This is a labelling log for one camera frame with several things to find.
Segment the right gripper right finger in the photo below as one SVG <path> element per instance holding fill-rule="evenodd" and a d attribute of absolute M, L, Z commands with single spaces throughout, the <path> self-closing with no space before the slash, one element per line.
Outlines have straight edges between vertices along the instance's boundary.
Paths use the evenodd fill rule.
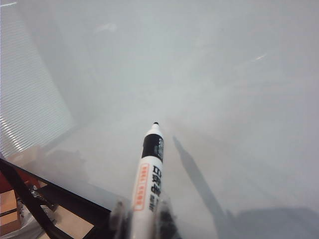
<path fill-rule="evenodd" d="M 172 213 L 170 198 L 162 195 L 157 204 L 154 239 L 180 239 L 181 235 Z"/>

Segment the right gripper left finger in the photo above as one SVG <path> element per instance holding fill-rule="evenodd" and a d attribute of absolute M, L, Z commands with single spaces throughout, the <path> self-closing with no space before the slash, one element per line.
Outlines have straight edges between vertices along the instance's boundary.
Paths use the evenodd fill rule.
<path fill-rule="evenodd" d="M 113 233 L 113 239 L 128 238 L 130 220 L 131 207 L 127 207 L 123 200 L 117 200 L 109 218 L 109 229 Z"/>

